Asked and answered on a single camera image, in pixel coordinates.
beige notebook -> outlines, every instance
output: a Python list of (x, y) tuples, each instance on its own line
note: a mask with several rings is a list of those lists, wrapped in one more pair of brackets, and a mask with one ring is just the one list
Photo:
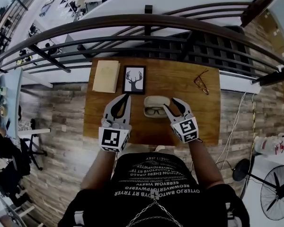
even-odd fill
[(115, 93), (119, 70), (118, 61), (98, 61), (93, 91)]

metal railing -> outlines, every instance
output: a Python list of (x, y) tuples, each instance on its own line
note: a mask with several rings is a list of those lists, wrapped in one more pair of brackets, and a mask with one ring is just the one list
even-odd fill
[[(177, 28), (177, 29), (184, 29), (190, 31), (190, 35), (187, 39), (182, 38), (175, 38), (172, 36), (151, 36), (151, 35), (122, 35), (122, 36), (106, 36), (106, 37), (98, 37), (98, 38), (88, 38), (82, 39), (77, 41), (70, 41), (62, 44), (56, 44), (51, 47), (46, 48), (38, 48), (36, 46), (37, 43), (41, 41), (45, 41), (51, 39), (53, 37), (57, 37), (60, 35), (70, 34), (78, 31), (83, 30), (92, 30), (98, 28), (105, 28), (105, 27), (115, 27), (115, 26), (157, 26), (157, 27), (164, 27), (164, 28)], [(194, 47), (196, 44), (200, 45), (200, 42), (197, 40), (199, 33), (205, 33), (207, 35), (214, 35), (222, 39), (227, 39), (231, 42), (235, 42), (245, 48), (250, 48), (252, 50), (257, 51), (265, 55), (266, 57), (275, 61), (275, 64), (269, 63), (267, 61), (261, 60), (256, 56), (253, 56), (249, 53), (244, 53), (239, 50), (230, 49), (225, 46), (221, 46), (218, 44), (213, 43), (203, 43), (201, 46), (204, 46), (207, 50), (209, 48), (212, 49), (219, 49), (220, 51), (224, 52), (232, 52), (237, 56), (248, 58), (248, 61), (251, 63), (242, 63), (237, 60), (237, 56), (235, 56), (232, 60), (226, 59), (223, 57), (219, 57), (216, 55), (205, 54), (202, 52), (190, 52), (190, 48)], [(142, 44), (142, 47), (124, 47), (124, 48), (98, 48), (98, 49), (87, 49), (84, 51), (72, 51), (72, 52), (62, 52), (55, 55), (48, 55), (48, 51), (50, 49), (57, 49), (57, 48), (64, 48), (73, 45), (79, 44), (89, 44), (89, 43), (98, 43), (98, 42), (114, 42), (114, 41), (142, 41), (145, 42)], [(154, 42), (168, 42), (168, 43), (175, 43), (179, 46), (175, 49), (169, 48), (152, 48), (150, 47), (150, 43)], [(8, 62), (2, 63), (2, 61), (13, 55), (14, 53), (18, 53), (20, 50), (28, 48), (32, 52), (25, 54), (23, 56), (17, 57), (12, 59)], [(96, 53), (120, 53), (123, 54), (130, 54), (130, 56), (140, 56), (141, 53), (147, 53), (149, 58), (158, 58), (156, 54), (161, 53), (169, 53), (174, 55), (174, 57), (170, 57), (167, 60), (175, 60), (175, 61), (184, 61), (189, 62), (189, 56), (193, 55), (196, 57), (205, 57), (209, 59), (219, 59), (224, 60), (232, 63), (238, 63), (246, 68), (252, 68), (254, 71), (259, 71), (261, 73), (253, 73), (253, 83), (259, 82), (260, 85), (270, 85), (276, 82), (284, 80), (284, 69), (282, 72), (278, 71), (278, 68), (275, 66), (276, 64), (284, 65), (284, 60), (281, 59), (278, 55), (274, 52), (264, 49), (262, 46), (258, 45), (256, 41), (252, 40), (245, 35), (240, 33), (231, 31), (230, 29), (220, 27), (217, 25), (209, 24), (203, 21), (198, 21), (195, 19), (189, 19), (185, 17), (175, 17), (175, 16), (168, 16), (168, 15), (153, 15), (153, 14), (128, 14), (128, 15), (113, 15), (113, 16), (104, 16), (104, 17), (95, 17), (90, 19), (85, 19), (77, 22), (73, 22), (70, 24), (58, 26), (47, 31), (44, 31), (40, 34), (37, 34), (33, 37), (28, 38), (27, 40), (15, 45), (14, 47), (10, 48), (8, 51), (0, 55), (0, 70), (3, 73), (6, 73), (9, 70), (15, 69), (17, 67), (21, 67), (24, 65), (37, 63), (37, 62), (44, 62), (48, 61), (46, 64), (39, 64), (35, 66), (31, 66), (25, 68), (24, 70), (29, 71), (29, 73), (40, 73), (44, 71), (53, 71), (53, 70), (63, 70), (65, 72), (70, 72), (72, 69), (82, 68), (82, 67), (90, 67), (91, 63), (86, 65), (80, 66), (71, 66), (67, 67), (65, 65), (80, 63), (80, 62), (90, 62), (91, 58), (82, 58), (82, 59), (72, 59), (71, 57), (75, 55), (84, 55), (89, 54), (93, 55)], [(40, 58), (27, 61), (20, 65), (14, 65), (18, 60), (21, 60), (25, 57), (38, 54)], [(68, 60), (58, 61), (61, 58), (70, 58)], [(257, 64), (261, 64), (261, 67), (258, 67), (252, 63), (252, 61), (256, 61)], [(210, 63), (201, 63), (206, 66), (215, 67), (219, 69), (227, 69), (231, 72), (235, 73), (242, 73), (241, 69), (230, 67), (224, 64), (215, 64), (213, 62)]]
[(13, 0), (0, 17), (0, 53), (11, 41), (13, 33), (34, 0)]
[[(173, 16), (179, 16), (179, 17), (187, 17), (197, 20), (207, 20), (212, 18), (223, 18), (223, 17), (242, 17), (243, 12), (245, 12), (252, 3), (251, 2), (218, 2), (218, 3), (209, 3), (209, 4), (202, 4), (192, 7), (187, 7), (183, 9), (177, 9), (174, 11), (170, 11), (167, 13), (163, 13), (162, 15), (173, 15)], [(151, 32), (156, 32), (164, 29), (164, 27), (159, 28), (153, 28), (151, 29)], [(128, 28), (125, 28), (123, 30), (118, 31), (117, 33), (111, 35), (111, 36), (117, 36), (117, 35), (146, 35), (144, 32), (142, 32), (144, 28), (137, 28), (136, 26), (131, 26)], [(102, 49), (102, 48), (113, 48), (117, 45), (120, 45), (124, 43), (125, 41), (119, 41), (119, 42), (100, 42), (92, 47), (90, 49)]]

black fan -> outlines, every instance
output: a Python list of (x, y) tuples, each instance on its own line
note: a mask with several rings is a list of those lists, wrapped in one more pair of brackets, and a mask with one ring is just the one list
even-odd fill
[(271, 220), (284, 218), (284, 166), (272, 169), (265, 179), (249, 173), (249, 160), (241, 160), (235, 167), (232, 177), (235, 181), (243, 180), (246, 175), (261, 181), (261, 206), (264, 214)]

black eyeglasses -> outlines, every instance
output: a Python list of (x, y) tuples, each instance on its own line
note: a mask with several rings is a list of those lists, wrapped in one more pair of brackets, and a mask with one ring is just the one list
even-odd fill
[(160, 107), (146, 107), (145, 112), (149, 115), (154, 115), (156, 112), (159, 115), (166, 115), (164, 108)]

framed picture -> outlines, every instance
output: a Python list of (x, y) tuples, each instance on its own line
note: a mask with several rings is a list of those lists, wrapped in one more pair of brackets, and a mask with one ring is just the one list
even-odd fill
[(145, 94), (145, 66), (124, 66), (123, 93)]

